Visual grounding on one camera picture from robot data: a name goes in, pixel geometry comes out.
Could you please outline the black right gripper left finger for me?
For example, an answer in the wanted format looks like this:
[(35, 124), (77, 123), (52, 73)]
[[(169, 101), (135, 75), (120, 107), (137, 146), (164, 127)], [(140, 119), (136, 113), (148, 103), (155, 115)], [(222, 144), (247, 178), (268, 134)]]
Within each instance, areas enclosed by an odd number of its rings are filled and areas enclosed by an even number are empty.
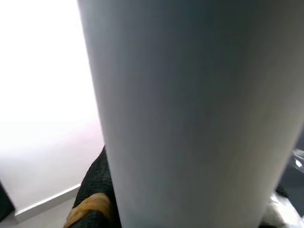
[(105, 147), (91, 164), (81, 182), (64, 227), (119, 227), (119, 214)]

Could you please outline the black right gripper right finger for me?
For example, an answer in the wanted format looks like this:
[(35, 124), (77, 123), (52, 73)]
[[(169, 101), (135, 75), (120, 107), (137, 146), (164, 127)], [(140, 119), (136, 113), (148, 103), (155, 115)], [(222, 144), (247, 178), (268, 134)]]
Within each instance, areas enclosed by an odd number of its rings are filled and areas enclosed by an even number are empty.
[(303, 228), (304, 217), (300, 216), (289, 200), (289, 195), (278, 184), (269, 200), (259, 228)]

